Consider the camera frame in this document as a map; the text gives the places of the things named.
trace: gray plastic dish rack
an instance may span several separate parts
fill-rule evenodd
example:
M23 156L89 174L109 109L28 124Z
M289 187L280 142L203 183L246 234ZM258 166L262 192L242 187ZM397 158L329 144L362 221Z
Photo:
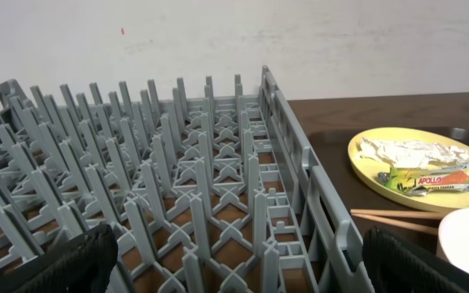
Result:
M77 94L78 106L67 85L66 106L34 86L37 107L16 81L0 85L0 275L106 222L119 245L110 292L135 292L149 269L164 279L159 292L204 292L206 267L223 280L220 291L251 291L244 277L257 265L254 291L286 291L288 269L301 269L312 291L374 291L362 238L267 67L258 94L243 94L240 76L230 97L214 96L211 77L205 98L187 98L182 78L173 101L147 85L131 102L121 82L122 103L111 92L105 104L90 84L94 105ZM263 164L262 154L273 160ZM245 216L218 220L228 205ZM175 224L190 210L189 222ZM221 231L216 242L210 225ZM158 230L169 234L161 247ZM234 268L215 259L229 241L251 253ZM182 267L164 267L181 245ZM132 249L140 264L127 269Z

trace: plate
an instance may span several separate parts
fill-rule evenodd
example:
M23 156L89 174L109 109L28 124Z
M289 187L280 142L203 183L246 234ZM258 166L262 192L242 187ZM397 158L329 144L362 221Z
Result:
M353 137L348 144L348 157L350 158L354 171L370 188L372 188L380 195L407 207L417 208L430 212L448 213L459 208L469 208L469 191L433 191L423 197L410 197L399 194L396 191L389 190L387 187L383 186L377 181L377 176L379 172L388 172L388 170L390 170L390 164L377 162L368 158L356 158L356 154L359 152L358 143L362 138L376 138L398 142L411 140L419 140L422 142L437 142L445 146L455 145L467 150L468 154L469 146L454 141L451 138L446 138L444 136L429 133L427 131L395 127L385 127L363 131ZM429 164L428 167L436 168L436 166L432 166L431 164Z

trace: table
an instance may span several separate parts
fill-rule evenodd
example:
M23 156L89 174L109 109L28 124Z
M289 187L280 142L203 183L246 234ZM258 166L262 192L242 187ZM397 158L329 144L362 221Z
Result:
M376 194L354 174L346 146L355 133L386 126L469 130L469 93L295 100L289 104L348 210L410 210ZM356 217L353 220L362 234L373 225L383 226L431 252L436 250L435 236ZM435 227L439 224L409 221Z

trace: white wall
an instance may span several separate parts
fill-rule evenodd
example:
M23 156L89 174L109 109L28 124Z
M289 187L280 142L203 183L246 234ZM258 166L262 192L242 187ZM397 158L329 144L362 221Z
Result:
M233 94L235 73L256 93L262 64L289 99L469 91L469 0L0 0L0 82L61 103L148 78Z

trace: wooden chopstick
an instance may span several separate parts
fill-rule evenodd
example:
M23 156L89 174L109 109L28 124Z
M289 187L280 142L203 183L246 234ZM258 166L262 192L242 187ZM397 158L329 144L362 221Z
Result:
M351 209L351 214L371 215L371 216L394 216L415 219L432 219L441 220L446 215L440 212L418 212L418 211L387 211L387 210L368 210L368 209Z
M405 229L409 229L413 231L423 232L426 234L437 235L439 231L437 228L428 227L425 225L418 225L414 223L408 223L405 221L388 219L382 216L372 216L372 215L362 215L362 214L353 214L353 216L358 216L363 219L368 219L368 220L377 221L377 222L384 223L384 224L394 225L397 227L401 227L401 228L405 228Z

